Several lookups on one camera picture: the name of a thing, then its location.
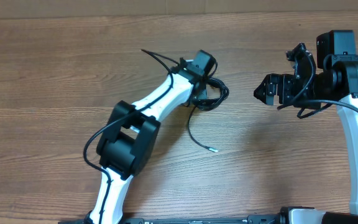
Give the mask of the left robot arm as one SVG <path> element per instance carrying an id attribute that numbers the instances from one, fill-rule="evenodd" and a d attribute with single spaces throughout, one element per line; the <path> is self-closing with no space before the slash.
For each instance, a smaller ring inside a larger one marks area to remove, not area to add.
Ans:
<path id="1" fill-rule="evenodd" d="M 216 59 L 199 50 L 192 60 L 181 58 L 167 67 L 164 82 L 143 99 L 133 103 L 118 102 L 107 124 L 85 144 L 98 139 L 100 156 L 95 168 L 101 173 L 101 185 L 94 209 L 85 223 L 119 223 L 123 203 L 132 179 L 145 167 L 154 148 L 161 122 L 181 105 L 211 110 L 218 102 L 207 97 L 217 69 Z"/>

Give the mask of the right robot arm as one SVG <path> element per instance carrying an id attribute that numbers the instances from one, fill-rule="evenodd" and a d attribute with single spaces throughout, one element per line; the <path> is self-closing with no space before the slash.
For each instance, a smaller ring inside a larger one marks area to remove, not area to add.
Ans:
<path id="1" fill-rule="evenodd" d="M 294 73 L 268 74 L 254 97 L 278 109 L 299 108 L 297 117 L 309 118 L 336 106 L 345 134 L 351 174 L 349 212 L 326 212 L 313 207 L 282 207 L 259 223 L 358 223 L 358 54 L 352 30 L 331 30 L 316 38 L 317 56 L 303 43 L 287 51 Z"/>

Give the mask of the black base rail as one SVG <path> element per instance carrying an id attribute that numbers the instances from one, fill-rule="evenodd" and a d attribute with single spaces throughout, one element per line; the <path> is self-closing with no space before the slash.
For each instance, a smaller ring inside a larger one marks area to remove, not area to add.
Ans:
<path id="1" fill-rule="evenodd" d="M 240 218 L 143 219 L 123 218 L 119 224 L 286 224 L 284 215 L 248 215 Z"/>

